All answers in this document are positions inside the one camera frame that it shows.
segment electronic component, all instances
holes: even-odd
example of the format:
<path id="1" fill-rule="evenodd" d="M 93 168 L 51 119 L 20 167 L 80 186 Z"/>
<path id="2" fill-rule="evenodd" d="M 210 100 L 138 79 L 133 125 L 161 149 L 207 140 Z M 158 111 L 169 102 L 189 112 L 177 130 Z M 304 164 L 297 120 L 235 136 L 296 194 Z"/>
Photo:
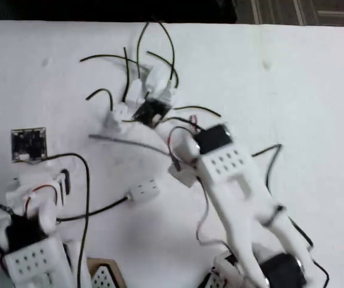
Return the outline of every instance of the electronic component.
<path id="1" fill-rule="evenodd" d="M 260 267 L 270 288 L 302 288 L 306 284 L 301 262 L 290 254 L 278 254 Z"/>
<path id="2" fill-rule="evenodd" d="M 46 129 L 30 128 L 11 131 L 12 162 L 38 161 L 47 157 Z"/>
<path id="3" fill-rule="evenodd" d="M 194 136 L 194 139 L 200 146 L 200 154 L 202 155 L 233 142 L 231 134 L 223 124 L 200 131 Z"/>
<path id="4" fill-rule="evenodd" d="M 150 128 L 155 128 L 170 110 L 170 105 L 157 99 L 148 99 L 133 115 L 135 121 L 141 122 Z"/>

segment plastic part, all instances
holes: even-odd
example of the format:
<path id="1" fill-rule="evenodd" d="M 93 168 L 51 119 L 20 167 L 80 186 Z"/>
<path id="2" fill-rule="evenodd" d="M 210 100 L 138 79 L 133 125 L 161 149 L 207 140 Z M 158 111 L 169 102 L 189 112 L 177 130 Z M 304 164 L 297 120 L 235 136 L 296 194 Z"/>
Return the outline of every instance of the plastic part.
<path id="1" fill-rule="evenodd" d="M 132 123 L 125 123 L 122 120 L 128 120 L 131 115 L 128 112 L 128 107 L 125 103 L 118 103 L 114 105 L 113 112 L 108 111 L 104 123 L 104 132 L 106 134 L 122 134 L 128 131 Z"/>
<path id="2" fill-rule="evenodd" d="M 244 163 L 244 157 L 233 143 L 201 156 L 197 167 L 202 179 L 217 183 L 242 174 Z"/>
<path id="3" fill-rule="evenodd" d="M 146 77 L 145 89 L 150 93 L 150 97 L 155 97 L 161 93 L 169 80 L 169 70 L 164 66 L 153 66 Z"/>
<path id="4" fill-rule="evenodd" d="M 50 235 L 56 230 L 56 205 L 53 201 L 46 201 L 38 208 L 38 220 L 40 227 L 46 234 Z"/>
<path id="5" fill-rule="evenodd" d="M 129 108 L 137 110 L 137 108 L 145 101 L 142 85 L 143 84 L 140 79 L 136 79 L 131 82 L 125 101 Z"/>
<path id="6" fill-rule="evenodd" d="M 73 271 L 73 279 L 75 283 L 77 283 L 77 268 L 78 268 L 78 260 L 80 256 L 80 249 L 81 249 L 81 242 L 79 241 L 69 241 L 65 244 L 65 249 L 68 254 L 71 270 Z M 86 257 L 85 254 L 82 255 L 82 262 L 81 262 L 81 287 L 82 288 L 91 288 L 91 277 L 88 270 L 88 265 L 86 264 Z"/>
<path id="7" fill-rule="evenodd" d="M 192 167 L 180 163 L 181 170 L 177 171 L 176 167 L 172 164 L 167 170 L 174 178 L 179 180 L 186 187 L 190 188 L 197 181 L 196 173 Z"/>
<path id="8" fill-rule="evenodd" d="M 160 194 L 160 189 L 154 178 L 146 179 L 141 183 L 133 185 L 129 189 L 129 200 L 135 202 L 143 202 L 153 199 Z"/>
<path id="9" fill-rule="evenodd" d="M 119 288 L 107 266 L 100 266 L 92 278 L 92 288 Z"/>
<path id="10" fill-rule="evenodd" d="M 42 276 L 49 275 L 51 286 L 47 287 L 76 287 L 62 242 L 55 236 L 6 255 L 5 262 L 17 285 L 38 284 Z"/>

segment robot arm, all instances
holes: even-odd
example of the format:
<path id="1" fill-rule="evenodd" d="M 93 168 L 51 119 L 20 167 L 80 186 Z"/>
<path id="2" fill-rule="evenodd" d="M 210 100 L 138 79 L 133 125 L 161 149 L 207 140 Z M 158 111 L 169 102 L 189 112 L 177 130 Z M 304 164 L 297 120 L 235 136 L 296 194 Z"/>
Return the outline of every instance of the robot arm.
<path id="1" fill-rule="evenodd" d="M 176 125 L 181 126 L 181 123 L 161 122 L 154 130 L 167 143 Z M 244 274 L 260 288 L 270 286 L 252 250 L 251 223 L 258 221 L 302 264 L 309 280 L 313 262 L 305 242 L 285 208 L 269 194 L 252 156 L 233 139 L 226 126 L 216 125 L 193 137 L 181 129 L 173 138 L 174 154 L 187 163 L 195 161 L 192 169 L 224 225 L 228 246 L 238 258 Z"/>
<path id="2" fill-rule="evenodd" d="M 7 193 L 12 218 L 0 214 L 0 247 L 15 287 L 75 288 L 80 243 L 64 242 L 56 232 L 56 218 L 70 193 L 67 170 L 27 173 L 18 187 Z M 81 288 L 91 287 L 85 257 L 80 271 Z"/>

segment white plastic part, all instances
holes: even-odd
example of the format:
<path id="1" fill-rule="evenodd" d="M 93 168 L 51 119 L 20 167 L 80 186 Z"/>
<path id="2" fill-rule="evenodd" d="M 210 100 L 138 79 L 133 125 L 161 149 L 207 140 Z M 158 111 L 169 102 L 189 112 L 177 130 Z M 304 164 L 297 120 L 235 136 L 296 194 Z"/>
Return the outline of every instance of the white plastic part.
<path id="1" fill-rule="evenodd" d="M 180 166 L 181 166 L 181 170 L 177 171 L 174 164 L 171 164 L 167 171 L 169 172 L 169 174 L 171 174 L 174 178 L 179 180 L 186 187 L 188 188 L 192 187 L 193 184 L 197 181 L 196 172 L 193 170 L 192 167 L 184 163 L 180 163 Z"/>
<path id="2" fill-rule="evenodd" d="M 125 103 L 115 104 L 113 111 L 107 113 L 104 123 L 104 134 L 115 135 L 127 132 L 132 123 L 125 123 L 122 120 L 130 120 L 130 118 L 131 114 L 129 114 Z"/>
<path id="3" fill-rule="evenodd" d="M 100 266 L 92 278 L 92 288 L 119 288 L 106 266 Z"/>
<path id="4" fill-rule="evenodd" d="M 145 81 L 145 90 L 151 95 L 161 93 L 169 80 L 170 70 L 164 66 L 153 66 Z"/>
<path id="5" fill-rule="evenodd" d="M 81 243 L 79 241 L 66 242 L 65 249 L 68 253 L 71 270 L 73 271 L 73 279 L 75 282 L 77 282 L 77 268 L 78 268 L 78 260 L 80 256 Z M 81 288 L 92 287 L 91 277 L 88 271 L 88 265 L 86 264 L 85 252 L 82 255 L 80 279 L 81 279 Z"/>
<path id="6" fill-rule="evenodd" d="M 137 108 L 145 101 L 142 86 L 143 83 L 140 79 L 136 79 L 131 82 L 125 101 L 129 108 L 137 110 Z"/>
<path id="7" fill-rule="evenodd" d="M 5 262 L 11 280 L 18 287 L 29 287 L 29 284 L 42 288 L 76 287 L 64 247 L 56 236 L 6 255 Z M 41 286 L 41 278 L 48 275 L 50 285 Z"/>
<path id="8" fill-rule="evenodd" d="M 172 86 L 172 81 L 168 81 L 166 88 L 160 93 L 160 95 L 157 97 L 157 100 L 173 106 L 176 102 L 174 97 L 175 93 L 176 89 Z"/>
<path id="9" fill-rule="evenodd" d="M 56 230 L 57 211 L 53 201 L 48 200 L 38 208 L 38 221 L 45 234 L 50 235 Z"/>
<path id="10" fill-rule="evenodd" d="M 202 155 L 197 163 L 200 177 L 208 183 L 227 181 L 243 173 L 245 159 L 238 147 L 231 143 Z"/>
<path id="11" fill-rule="evenodd" d="M 156 198 L 159 194 L 157 182 L 150 178 L 130 187 L 128 197 L 131 201 L 142 202 Z"/>
<path id="12" fill-rule="evenodd" d="M 0 247 L 4 251 L 9 250 L 9 242 L 6 236 L 6 228 L 10 225 L 10 223 L 11 223 L 10 217 L 5 217 L 0 220 Z"/>
<path id="13" fill-rule="evenodd" d="M 167 131 L 170 131 L 170 126 L 166 124 L 167 122 L 158 125 L 155 130 L 167 143 Z M 213 207 L 224 225 L 228 246 L 238 258 L 245 275 L 255 286 L 267 288 L 266 279 L 253 254 L 251 226 L 252 221 L 256 220 L 261 224 L 268 222 L 275 213 L 278 203 L 270 196 L 258 167 L 247 149 L 240 145 L 239 141 L 236 143 L 237 145 L 227 145 L 200 156 L 196 173 L 201 178 Z M 179 152 L 180 150 L 174 149 L 175 155 L 182 158 Z M 312 258 L 304 239 L 295 230 L 287 213 L 282 211 L 268 229 L 277 237 L 284 250 L 303 264 L 305 278 L 311 281 Z"/>

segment white surface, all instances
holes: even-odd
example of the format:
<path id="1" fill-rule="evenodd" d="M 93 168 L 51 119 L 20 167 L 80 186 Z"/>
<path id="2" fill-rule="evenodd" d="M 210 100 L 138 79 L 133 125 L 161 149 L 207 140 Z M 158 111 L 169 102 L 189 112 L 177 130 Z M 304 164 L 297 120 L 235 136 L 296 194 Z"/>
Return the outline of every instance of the white surface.
<path id="1" fill-rule="evenodd" d="M 11 163 L 14 128 L 46 127 L 50 155 L 73 151 L 86 157 L 93 210 L 119 199 L 144 177 L 161 176 L 162 193 L 152 202 L 123 204 L 91 219 L 86 253 L 115 259 L 131 288 L 195 287 L 220 252 L 195 240 L 205 208 L 199 186 L 188 190 L 164 173 L 169 160 L 162 155 L 86 136 L 96 131 L 108 107 L 108 97 L 86 102 L 86 96 L 109 88 L 119 99 L 125 70 L 122 61 L 78 60 L 122 54 L 123 46 L 134 58 L 142 25 L 0 22 L 0 200 L 7 182 L 26 168 Z M 271 189 L 314 240 L 313 255 L 331 274 L 329 287 L 344 287 L 344 28 L 167 28 L 175 43 L 178 93 L 187 104 L 221 112 L 250 151 L 284 144 Z M 170 58 L 157 25 L 149 27 L 141 48 Z M 155 63 L 144 53 L 141 61 Z M 198 117 L 204 126 L 211 119 Z M 129 138 L 163 147 L 144 127 L 133 129 Z M 258 161 L 263 175 L 268 156 Z M 85 209 L 84 168 L 73 159 L 58 163 L 71 172 L 68 214 L 78 214 Z M 66 235 L 81 237 L 83 221 L 63 226 Z M 224 236 L 213 208 L 203 233 Z M 255 236 L 269 240 L 260 231 Z M 7 283 L 0 269 L 0 287 Z"/>

